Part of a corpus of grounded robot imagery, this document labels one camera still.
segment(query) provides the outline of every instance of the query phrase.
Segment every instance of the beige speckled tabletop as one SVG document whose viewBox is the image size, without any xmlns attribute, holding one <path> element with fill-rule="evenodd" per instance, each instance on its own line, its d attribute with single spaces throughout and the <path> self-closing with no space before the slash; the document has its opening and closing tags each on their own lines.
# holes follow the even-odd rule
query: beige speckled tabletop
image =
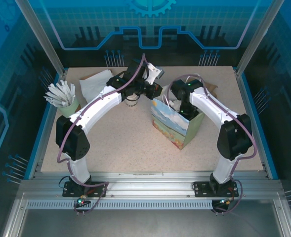
<svg viewBox="0 0 291 237">
<path fill-rule="evenodd" d="M 106 68 L 70 68 L 67 81 L 76 86 L 76 96 L 82 107 L 86 104 L 79 79 Z M 125 68 L 111 68 L 117 74 Z M 162 86 L 183 74 L 199 73 L 207 82 L 218 85 L 218 99 L 231 110 L 242 114 L 245 108 L 232 67 L 164 67 L 158 81 Z M 55 120 L 61 116 L 57 111 Z M 55 123 L 45 152 L 41 172 L 67 171 L 65 163 L 58 164 L 59 151 L 55 144 Z M 152 126 L 151 101 L 141 96 L 135 107 L 125 103 L 111 109 L 88 134 L 87 154 L 89 171 L 151 172 L 151 171 L 210 171 L 214 170 L 219 153 L 216 147 L 218 130 L 205 117 L 196 137 L 180 151 Z M 259 155 L 239 163 L 237 170 L 262 170 Z"/>
</svg>

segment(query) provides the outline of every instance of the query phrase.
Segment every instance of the glass panel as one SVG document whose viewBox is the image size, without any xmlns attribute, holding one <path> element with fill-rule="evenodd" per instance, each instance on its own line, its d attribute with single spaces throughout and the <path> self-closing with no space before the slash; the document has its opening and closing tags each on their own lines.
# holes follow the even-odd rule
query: glass panel
<svg viewBox="0 0 291 237">
<path fill-rule="evenodd" d="M 236 66 L 270 2 L 30 1 L 65 67 L 123 66 L 142 52 L 161 66 Z"/>
<path fill-rule="evenodd" d="M 44 83 L 55 74 L 16 3 L 0 1 L 0 236 L 46 107 Z"/>
<path fill-rule="evenodd" d="M 278 176 L 291 190 L 291 1 L 285 1 L 245 75 Z"/>
</svg>

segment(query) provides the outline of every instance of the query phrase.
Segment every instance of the blue edge trim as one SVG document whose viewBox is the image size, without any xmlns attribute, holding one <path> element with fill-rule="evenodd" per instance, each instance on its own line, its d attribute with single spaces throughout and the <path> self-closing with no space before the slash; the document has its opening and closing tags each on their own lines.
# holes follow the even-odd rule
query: blue edge trim
<svg viewBox="0 0 291 237">
<path fill-rule="evenodd" d="M 58 82 L 59 77 L 60 77 L 59 74 L 56 74 L 55 79 L 54 79 L 54 84 L 56 84 Z M 46 119 L 47 119 L 47 116 L 48 116 L 48 111 L 50 109 L 50 106 L 51 106 L 51 104 L 47 103 L 47 105 L 45 107 L 45 111 L 44 111 L 44 114 L 43 114 L 43 117 L 42 117 L 42 121 L 41 121 L 41 124 L 40 124 L 40 127 L 39 127 L 39 131 L 38 131 L 38 134 L 37 134 L 37 137 L 36 137 L 36 140 L 35 140 L 35 144 L 33 145 L 31 156 L 30 156 L 30 159 L 29 159 L 29 162 L 28 162 L 28 166 L 27 166 L 27 169 L 26 169 L 26 172 L 25 172 L 25 176 L 23 177 L 23 179 L 29 179 L 29 175 L 30 175 L 30 173 L 32 171 L 32 166 L 33 166 L 33 163 L 35 162 L 35 159 L 36 159 L 36 153 L 37 153 L 37 150 L 39 148 L 40 139 L 41 139 L 42 134 L 43 134 L 44 125 L 46 123 Z"/>
<path fill-rule="evenodd" d="M 56 77 L 55 77 L 54 83 L 57 83 L 58 78 L 59 78 L 59 75 L 57 74 Z M 256 126 L 258 127 L 259 135 L 260 135 L 260 138 L 261 138 L 262 143 L 263 143 L 264 151 L 266 153 L 267 162 L 268 162 L 271 174 L 272 174 L 271 178 L 272 179 L 278 179 L 278 175 L 277 175 L 277 172 L 276 172 L 276 169 L 275 169 L 275 165 L 274 165 L 272 156 L 270 154 L 270 151 L 269 151 L 269 148 L 268 148 L 268 144 L 267 144 L 267 141 L 266 141 L 266 138 L 265 138 L 265 135 L 264 135 L 264 131 L 263 131 L 262 125 L 260 123 L 259 116 L 257 114 L 256 108 L 255 108 L 255 104 L 254 104 L 252 95 L 250 93 L 249 85 L 248 85 L 248 82 L 247 82 L 247 79 L 246 79 L 246 76 L 245 76 L 244 73 L 242 74 L 242 80 L 243 80 L 243 83 L 244 83 L 244 86 L 245 86 L 245 90 L 246 90 L 247 96 L 249 98 L 249 103 L 250 103 L 251 109 L 252 109 L 253 114 L 254 114 L 255 123 L 256 123 Z M 29 160 L 29 163 L 28 163 L 28 166 L 27 166 L 27 170 L 26 170 L 24 179 L 28 179 L 28 177 L 29 177 L 29 175 L 31 173 L 31 170 L 32 170 L 33 162 L 35 162 L 36 153 L 37 153 L 37 150 L 38 150 L 38 147 L 39 147 L 41 136 L 43 134 L 44 125 L 45 125 L 45 122 L 46 122 L 46 119 L 47 119 L 47 116 L 48 116 L 48 111 L 49 111 L 50 106 L 51 105 L 49 103 L 46 105 L 46 108 L 45 108 L 45 111 L 44 111 L 44 115 L 43 115 L 43 118 L 42 118 L 42 121 L 41 121 L 41 124 L 40 124 L 40 127 L 39 127 L 39 131 L 38 131 L 38 134 L 37 134 L 37 138 L 36 138 L 35 144 L 34 144 L 33 149 L 32 149 L 32 153 L 31 153 L 31 156 L 30 156 L 30 160 Z"/>
<path fill-rule="evenodd" d="M 260 138 L 262 140 L 263 148 L 264 148 L 264 151 L 265 151 L 265 154 L 266 154 L 266 157 L 267 157 L 267 162 L 268 162 L 268 166 L 269 166 L 267 168 L 270 169 L 270 172 L 272 174 L 271 178 L 272 179 L 278 179 L 278 175 L 277 175 L 276 168 L 275 168 L 275 165 L 274 165 L 274 162 L 273 162 L 273 158 L 272 158 L 272 156 L 270 154 L 270 151 L 269 151 L 269 148 L 268 148 L 268 144 L 267 144 L 267 141 L 266 141 L 266 138 L 265 138 L 265 135 L 264 135 L 264 131 L 263 131 L 262 125 L 260 123 L 258 113 L 256 111 L 255 103 L 254 103 L 254 100 L 252 98 L 252 94 L 250 93 L 249 84 L 247 82 L 247 79 L 246 79 L 246 76 L 245 76 L 244 73 L 242 73 L 242 80 L 243 80 L 243 83 L 244 83 L 244 86 L 245 86 L 245 90 L 246 90 L 247 96 L 249 98 L 249 103 L 250 103 L 251 109 L 252 109 L 253 114 L 254 114 L 255 123 L 256 123 L 256 126 L 257 126 L 258 131 L 259 131 L 259 136 L 260 136 Z"/>
</svg>

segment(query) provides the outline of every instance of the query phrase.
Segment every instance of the enclosure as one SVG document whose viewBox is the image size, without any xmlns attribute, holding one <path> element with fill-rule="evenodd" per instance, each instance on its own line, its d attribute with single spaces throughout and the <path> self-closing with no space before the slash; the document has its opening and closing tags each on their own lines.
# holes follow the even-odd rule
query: enclosure
<svg viewBox="0 0 291 237">
<path fill-rule="evenodd" d="M 219 101 L 250 117 L 258 154 L 235 172 L 241 218 L 195 206 L 212 202 L 191 186 L 218 163 L 216 126 L 205 117 L 180 151 L 152 126 L 145 97 L 135 108 L 120 103 L 89 134 L 92 179 L 110 182 L 102 204 L 76 219 L 76 198 L 62 197 L 61 113 L 44 99 L 47 85 L 74 83 L 83 107 L 80 79 L 117 74 L 142 53 L 164 69 L 161 86 L 199 73 Z M 248 222 L 263 236 L 291 236 L 289 195 L 290 0 L 0 1 L 0 236 L 256 236 Z"/>
</svg>

